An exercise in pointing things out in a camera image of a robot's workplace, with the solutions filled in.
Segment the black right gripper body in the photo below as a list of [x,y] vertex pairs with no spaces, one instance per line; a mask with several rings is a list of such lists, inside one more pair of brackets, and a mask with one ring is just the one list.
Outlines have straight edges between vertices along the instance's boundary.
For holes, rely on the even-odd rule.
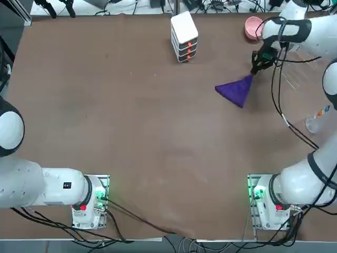
[[260,63],[274,63],[279,50],[272,47],[269,42],[263,42],[261,48],[257,53],[257,62]]

